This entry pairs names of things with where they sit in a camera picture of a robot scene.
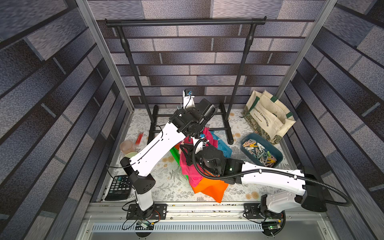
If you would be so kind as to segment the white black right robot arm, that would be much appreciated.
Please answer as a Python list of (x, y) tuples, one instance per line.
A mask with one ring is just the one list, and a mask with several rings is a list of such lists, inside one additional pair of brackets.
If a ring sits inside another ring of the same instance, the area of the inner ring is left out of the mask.
[(327, 211), (323, 195), (325, 184), (313, 169), (276, 170), (226, 158), (213, 146), (197, 144), (191, 153), (192, 163), (205, 179), (233, 184), (256, 184), (274, 187), (281, 192), (263, 195), (259, 212), (263, 218), (276, 217), (285, 210), (301, 207), (317, 213)]

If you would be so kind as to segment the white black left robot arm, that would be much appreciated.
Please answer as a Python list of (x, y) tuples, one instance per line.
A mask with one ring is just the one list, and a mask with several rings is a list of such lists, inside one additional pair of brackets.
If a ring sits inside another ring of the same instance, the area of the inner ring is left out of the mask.
[(135, 190), (139, 219), (149, 218), (154, 211), (151, 189), (156, 181), (151, 171), (162, 157), (187, 137), (193, 138), (192, 154), (203, 149), (203, 143), (198, 143), (200, 134), (217, 109), (206, 99), (202, 99), (196, 106), (193, 106), (191, 101), (187, 101), (187, 104), (186, 108), (174, 112), (161, 133), (144, 149), (130, 159), (121, 160), (121, 165)]

